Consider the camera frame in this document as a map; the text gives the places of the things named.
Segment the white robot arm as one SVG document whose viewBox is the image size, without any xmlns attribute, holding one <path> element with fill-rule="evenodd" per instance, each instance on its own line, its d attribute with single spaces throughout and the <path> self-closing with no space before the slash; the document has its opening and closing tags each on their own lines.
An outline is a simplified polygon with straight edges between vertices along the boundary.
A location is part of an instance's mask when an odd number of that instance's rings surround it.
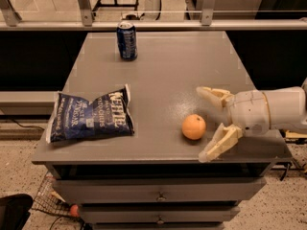
<svg viewBox="0 0 307 230">
<path fill-rule="evenodd" d="M 227 118 L 227 125 L 219 124 L 213 138 L 199 154 L 202 163 L 217 159 L 232 149 L 241 137 L 263 135 L 272 129 L 307 133 L 306 84 L 237 94 L 204 86 L 196 91 Z"/>
</svg>

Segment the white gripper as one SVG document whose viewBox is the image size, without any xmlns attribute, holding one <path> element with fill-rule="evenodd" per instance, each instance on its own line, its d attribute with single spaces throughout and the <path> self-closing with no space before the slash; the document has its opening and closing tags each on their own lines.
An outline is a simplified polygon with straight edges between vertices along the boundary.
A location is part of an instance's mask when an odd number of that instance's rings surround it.
<svg viewBox="0 0 307 230">
<path fill-rule="evenodd" d="M 233 148 L 240 138 L 265 134 L 270 128 L 269 108 L 265 95 L 258 90 L 239 92 L 234 95 L 228 90 L 197 87 L 200 97 L 217 109 L 226 106 L 229 122 L 220 124 L 211 141 L 199 154 L 201 163 L 211 162 Z"/>
</svg>

